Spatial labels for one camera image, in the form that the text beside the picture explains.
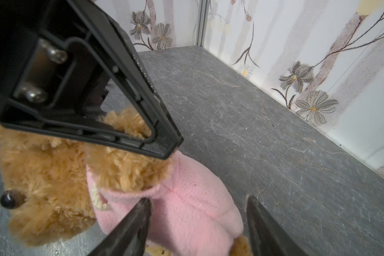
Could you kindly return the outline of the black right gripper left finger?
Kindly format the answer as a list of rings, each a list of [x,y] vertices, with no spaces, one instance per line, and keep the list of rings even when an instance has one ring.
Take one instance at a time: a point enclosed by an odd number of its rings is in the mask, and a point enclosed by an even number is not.
[[[141,199],[89,256],[143,256],[152,212],[150,199]]]

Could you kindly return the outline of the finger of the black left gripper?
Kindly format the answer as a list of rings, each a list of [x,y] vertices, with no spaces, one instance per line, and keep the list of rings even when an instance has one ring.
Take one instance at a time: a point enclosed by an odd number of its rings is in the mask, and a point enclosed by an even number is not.
[[[132,106],[143,114],[160,118],[166,115],[170,123],[170,155],[182,144],[183,137],[164,102],[154,87],[129,36],[103,10],[90,1],[68,1],[69,6],[89,30],[84,41],[107,76],[125,94]]]

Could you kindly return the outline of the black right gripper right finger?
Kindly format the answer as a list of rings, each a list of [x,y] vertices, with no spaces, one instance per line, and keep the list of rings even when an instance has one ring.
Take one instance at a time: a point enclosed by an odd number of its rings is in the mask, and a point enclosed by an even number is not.
[[[307,256],[255,196],[246,200],[250,245],[255,256]]]

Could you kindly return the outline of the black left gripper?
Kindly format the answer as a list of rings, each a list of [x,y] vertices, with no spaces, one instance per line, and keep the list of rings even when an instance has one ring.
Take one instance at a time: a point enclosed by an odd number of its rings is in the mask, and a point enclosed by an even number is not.
[[[166,115],[102,115],[114,45],[92,1],[0,1],[0,125],[168,159]]]

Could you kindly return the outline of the pink bear hoodie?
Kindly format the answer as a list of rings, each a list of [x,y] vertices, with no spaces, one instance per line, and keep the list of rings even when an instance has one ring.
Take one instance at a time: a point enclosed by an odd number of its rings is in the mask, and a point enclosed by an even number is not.
[[[87,184],[98,225],[110,234],[142,199],[153,205],[147,238],[175,256],[249,256],[242,216],[224,183],[201,163],[177,151],[163,182],[138,193],[98,185],[87,169]]]

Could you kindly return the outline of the brown plush teddy bear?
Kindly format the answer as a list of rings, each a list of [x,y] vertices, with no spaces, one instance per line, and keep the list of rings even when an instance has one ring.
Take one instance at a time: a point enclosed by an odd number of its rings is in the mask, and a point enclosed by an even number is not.
[[[138,193],[169,177],[175,152],[159,160],[0,125],[1,205],[11,212],[9,230],[27,246],[69,240],[98,224],[87,169],[99,176],[102,189]],[[152,256],[174,256],[148,238],[145,249]]]

